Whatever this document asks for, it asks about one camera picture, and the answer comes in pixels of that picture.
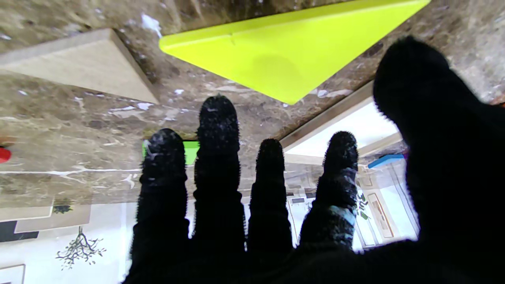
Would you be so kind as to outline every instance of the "brown marble surface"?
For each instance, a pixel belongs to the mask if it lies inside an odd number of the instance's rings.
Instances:
[[[0,164],[0,207],[44,205],[50,196],[75,203],[135,201],[141,140],[162,127],[195,137],[202,102],[218,92],[240,120],[242,182],[248,195],[261,140],[282,138],[343,96],[312,92],[286,106],[225,78],[162,53],[158,36],[143,29],[145,13],[163,35],[339,1],[7,1],[0,6],[0,52],[114,28],[160,93],[161,105],[63,86],[17,74],[0,74],[0,145],[13,153]],[[505,1],[433,0],[318,90],[356,90],[374,76],[392,42],[413,34],[444,52],[479,97],[505,99]],[[314,188],[321,167],[288,164],[289,191]],[[192,192],[188,167],[188,191]]]

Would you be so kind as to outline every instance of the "red object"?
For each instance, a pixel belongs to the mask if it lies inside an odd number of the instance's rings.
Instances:
[[[5,163],[10,158],[11,158],[11,151],[5,148],[0,148],[0,163]]]

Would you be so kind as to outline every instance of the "finger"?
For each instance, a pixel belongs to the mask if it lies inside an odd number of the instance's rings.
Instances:
[[[237,191],[238,120],[226,97],[218,95],[204,102],[197,135],[193,240],[202,250],[244,251],[244,207]]]
[[[247,251],[288,253],[293,249],[286,209],[284,156],[275,139],[261,143],[252,185]]]
[[[490,196],[503,198],[503,191],[495,188],[503,188],[503,167],[496,162],[505,158],[505,110],[480,102],[442,53],[412,37],[388,49],[373,93],[379,110],[410,147],[407,186],[425,251],[434,258],[443,254],[461,271],[499,271],[492,261],[481,261],[478,268],[468,260],[492,259],[492,252],[477,244],[501,233],[493,217],[501,215],[501,208],[477,208],[489,204]],[[443,165],[434,161],[439,153]],[[456,205],[476,210],[459,217]],[[478,224],[486,233],[468,233],[468,224]]]
[[[147,142],[142,167],[130,274],[149,266],[160,253],[173,256],[167,265],[175,264],[188,249],[187,177],[181,137],[170,129],[155,133]]]
[[[301,227],[300,244],[335,243],[351,249],[358,170],[356,139],[351,133],[340,131],[333,135],[323,167],[316,199]]]

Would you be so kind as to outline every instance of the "blue object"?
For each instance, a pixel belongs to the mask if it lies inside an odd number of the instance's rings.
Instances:
[[[404,159],[404,156],[402,154],[386,155],[386,156],[381,157],[381,158],[373,161],[372,163],[368,164],[368,168],[371,169],[371,168],[375,168],[378,166],[387,165],[389,163],[392,163],[392,162],[395,162],[395,161],[398,161],[401,159]]]

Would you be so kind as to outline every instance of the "neon yellow plastic piece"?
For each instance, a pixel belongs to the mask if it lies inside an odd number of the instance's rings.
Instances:
[[[430,0],[356,0],[164,36],[164,52],[295,104]]]

